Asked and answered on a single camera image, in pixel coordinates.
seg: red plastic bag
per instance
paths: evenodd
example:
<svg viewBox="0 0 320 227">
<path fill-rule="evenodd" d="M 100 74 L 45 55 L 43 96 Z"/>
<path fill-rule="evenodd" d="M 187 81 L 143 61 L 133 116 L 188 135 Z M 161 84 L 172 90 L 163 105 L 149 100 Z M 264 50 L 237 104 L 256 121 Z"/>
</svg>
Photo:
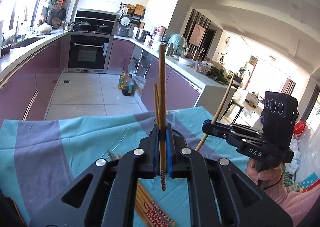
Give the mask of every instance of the red plastic bag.
<svg viewBox="0 0 320 227">
<path fill-rule="evenodd" d="M 307 123 L 305 123 L 302 120 L 299 120 L 295 125 L 293 129 L 293 135 L 301 134 L 304 131 L 304 128 L 306 127 Z"/>
</svg>

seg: oven window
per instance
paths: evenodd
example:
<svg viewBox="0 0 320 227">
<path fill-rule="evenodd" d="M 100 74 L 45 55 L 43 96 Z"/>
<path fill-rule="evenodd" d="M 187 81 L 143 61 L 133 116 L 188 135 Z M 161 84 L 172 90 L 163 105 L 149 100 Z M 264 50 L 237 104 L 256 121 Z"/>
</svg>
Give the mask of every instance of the oven window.
<svg viewBox="0 0 320 227">
<path fill-rule="evenodd" d="M 96 47 L 80 46 L 78 61 L 95 63 L 97 57 L 97 50 L 98 49 Z"/>
</svg>

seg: silver screw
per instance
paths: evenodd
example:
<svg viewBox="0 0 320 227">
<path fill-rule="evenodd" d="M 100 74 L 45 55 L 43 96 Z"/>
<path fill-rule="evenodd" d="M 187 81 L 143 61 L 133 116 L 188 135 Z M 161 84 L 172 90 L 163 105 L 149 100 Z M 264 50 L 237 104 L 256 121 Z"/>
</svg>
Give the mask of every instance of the silver screw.
<svg viewBox="0 0 320 227">
<path fill-rule="evenodd" d="M 143 149 L 135 149 L 133 153 L 134 153 L 135 155 L 139 156 L 139 155 L 142 155 L 143 152 L 144 152 Z"/>
<path fill-rule="evenodd" d="M 185 154 L 185 155 L 188 155 L 188 154 L 191 153 L 191 149 L 189 149 L 189 148 L 183 148 L 183 149 L 181 150 L 181 153 L 182 153 L 182 154 Z"/>
<path fill-rule="evenodd" d="M 222 166 L 227 166 L 227 165 L 229 164 L 229 160 L 226 159 L 226 158 L 221 158 L 221 159 L 219 160 L 219 163 L 220 163 L 220 165 L 222 165 Z"/>
<path fill-rule="evenodd" d="M 104 166 L 106 164 L 106 161 L 103 158 L 100 158 L 96 161 L 97 166 Z"/>
</svg>

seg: person's arm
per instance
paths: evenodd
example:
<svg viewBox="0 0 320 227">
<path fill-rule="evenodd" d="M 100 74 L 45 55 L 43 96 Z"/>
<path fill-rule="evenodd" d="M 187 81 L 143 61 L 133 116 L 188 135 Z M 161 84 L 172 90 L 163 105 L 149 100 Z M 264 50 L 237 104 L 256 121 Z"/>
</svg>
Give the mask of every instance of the person's arm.
<svg viewBox="0 0 320 227">
<path fill-rule="evenodd" d="M 292 218 L 297 226 L 308 214 L 320 195 L 320 185 L 306 193 L 288 193 L 283 184 L 281 166 L 258 173 L 255 160 L 250 158 L 245 173 L 256 184 L 258 180 L 268 181 L 265 193 L 269 195 Z"/>
</svg>

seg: oven handle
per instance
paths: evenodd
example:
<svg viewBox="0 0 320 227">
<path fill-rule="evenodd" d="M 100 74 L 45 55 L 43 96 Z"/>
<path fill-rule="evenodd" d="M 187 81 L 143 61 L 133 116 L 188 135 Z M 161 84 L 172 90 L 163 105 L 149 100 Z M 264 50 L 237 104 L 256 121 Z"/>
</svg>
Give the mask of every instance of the oven handle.
<svg viewBox="0 0 320 227">
<path fill-rule="evenodd" d="M 98 47 L 98 48 L 103 48 L 103 45 L 89 45 L 89 44 L 76 44 L 75 46 L 89 46 L 89 47 Z"/>
</svg>

